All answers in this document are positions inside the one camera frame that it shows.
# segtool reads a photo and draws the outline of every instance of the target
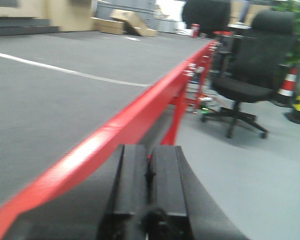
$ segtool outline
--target chair caster wheel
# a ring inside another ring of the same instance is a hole
[[[232,139],[232,136],[233,136],[233,134],[232,134],[231,132],[228,132],[228,133],[226,134],[226,137],[227,137],[228,139]]]
[[[204,114],[201,115],[201,122],[205,123],[207,121],[207,118]]]
[[[266,139],[266,138],[268,138],[268,133],[267,133],[267,132],[262,132],[262,133],[260,134],[260,137],[261,137],[262,139]]]

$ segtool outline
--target chair seat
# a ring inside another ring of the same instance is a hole
[[[265,101],[270,99],[273,94],[272,89],[227,77],[214,79],[212,86],[219,94],[226,98],[244,103]]]

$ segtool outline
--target black office chair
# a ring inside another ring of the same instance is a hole
[[[267,138],[268,131],[256,123],[257,117],[240,112],[240,104],[270,100],[278,91],[282,83],[278,78],[280,64],[296,39],[293,25],[292,12],[263,10],[257,14],[251,29],[243,33],[232,77],[217,77],[212,82],[212,87],[219,94],[234,101],[233,108],[202,114],[202,122],[207,117],[232,117],[227,138],[232,137],[238,119],[261,130],[261,137]]]
[[[231,0],[188,0],[182,9],[182,21],[187,29],[199,24],[199,32],[212,38],[214,31],[226,30],[230,14]]]

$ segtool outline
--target orange and white traffic cone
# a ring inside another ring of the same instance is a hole
[[[294,89],[297,79],[297,69],[291,68],[290,72],[286,75],[282,87],[273,98],[273,103],[280,107],[290,107],[291,98],[294,95]]]

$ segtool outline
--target chair backrest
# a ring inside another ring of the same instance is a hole
[[[233,78],[260,87],[276,89],[279,73],[288,52],[293,48],[295,15],[292,12],[263,10],[252,21],[233,64]]]
[[[187,28],[199,24],[200,32],[223,31],[230,21],[231,0],[188,0],[183,6],[182,20]]]

